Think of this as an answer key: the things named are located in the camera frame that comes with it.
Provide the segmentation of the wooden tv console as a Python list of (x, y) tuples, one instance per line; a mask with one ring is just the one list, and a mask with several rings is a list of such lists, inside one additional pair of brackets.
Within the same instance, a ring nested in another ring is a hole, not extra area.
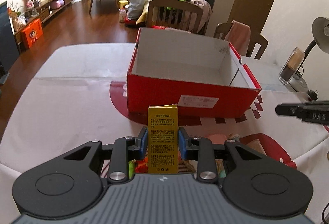
[(23, 30), (26, 29), (28, 25), (39, 19), (43, 26), (50, 18), (62, 11), (65, 7), (71, 5), (72, 2), (73, 0), (45, 0), (40, 3), (40, 6), (29, 11), (27, 10), (26, 12), (30, 17), (27, 19), (26, 25), (14, 32), (18, 52), (21, 53), (29, 48), (23, 41)]

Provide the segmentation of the orange gift box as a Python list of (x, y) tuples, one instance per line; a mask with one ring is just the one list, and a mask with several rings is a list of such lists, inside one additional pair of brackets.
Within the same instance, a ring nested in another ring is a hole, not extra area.
[(35, 19), (21, 31), (21, 39), (25, 49), (31, 48), (43, 36), (41, 20)]

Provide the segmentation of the wooden chair with towel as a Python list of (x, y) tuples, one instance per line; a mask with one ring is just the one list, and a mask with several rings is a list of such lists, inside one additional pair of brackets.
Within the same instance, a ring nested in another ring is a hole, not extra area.
[(218, 38), (231, 43), (241, 56), (251, 57), (256, 44), (260, 45), (255, 59), (259, 60), (265, 52), (268, 41), (257, 32), (252, 32), (251, 28), (236, 20), (219, 23), (214, 32), (214, 38)]

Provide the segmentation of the yellow small carton box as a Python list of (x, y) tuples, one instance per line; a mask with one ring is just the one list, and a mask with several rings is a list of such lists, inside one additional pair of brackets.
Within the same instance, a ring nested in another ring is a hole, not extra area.
[(148, 173), (178, 173), (178, 106), (148, 108)]

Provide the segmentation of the dark blue cabinet appliance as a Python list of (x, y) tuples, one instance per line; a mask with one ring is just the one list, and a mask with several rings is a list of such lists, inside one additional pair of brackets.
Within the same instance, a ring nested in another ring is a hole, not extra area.
[(12, 33), (7, 2), (0, 6), (0, 59), (5, 70), (9, 70), (19, 57), (18, 48)]

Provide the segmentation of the red cardboard shoe box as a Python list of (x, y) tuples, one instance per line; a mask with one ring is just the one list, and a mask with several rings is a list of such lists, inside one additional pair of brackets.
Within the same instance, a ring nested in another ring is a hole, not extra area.
[(261, 86), (227, 41), (179, 30), (140, 28), (127, 72), (127, 107), (177, 104), (178, 113), (239, 118)]

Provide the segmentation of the wooden slatted chair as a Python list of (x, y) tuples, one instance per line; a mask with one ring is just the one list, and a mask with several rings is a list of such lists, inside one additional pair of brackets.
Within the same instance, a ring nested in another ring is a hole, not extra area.
[(151, 0), (148, 4), (146, 27), (168, 27), (197, 33), (203, 10), (180, 0)]

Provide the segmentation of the pink round plush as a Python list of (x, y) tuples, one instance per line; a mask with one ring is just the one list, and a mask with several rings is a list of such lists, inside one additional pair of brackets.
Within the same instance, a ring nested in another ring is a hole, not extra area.
[(211, 140), (213, 144), (221, 144), (221, 145), (225, 144), (225, 141), (227, 140), (226, 135), (223, 134), (212, 134), (207, 136), (207, 138)]

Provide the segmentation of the black power plug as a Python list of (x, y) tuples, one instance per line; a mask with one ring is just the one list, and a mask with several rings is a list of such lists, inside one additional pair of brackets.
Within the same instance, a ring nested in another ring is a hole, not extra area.
[(316, 101), (316, 100), (318, 100), (317, 91), (309, 90), (307, 92), (307, 95), (308, 95), (309, 101)]

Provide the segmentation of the pink towel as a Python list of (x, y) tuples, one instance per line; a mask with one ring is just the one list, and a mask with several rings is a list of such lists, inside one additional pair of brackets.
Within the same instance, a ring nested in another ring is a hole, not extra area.
[(231, 28), (225, 36), (225, 40), (230, 42), (241, 56), (247, 55), (250, 38), (251, 28), (236, 20), (231, 22)]

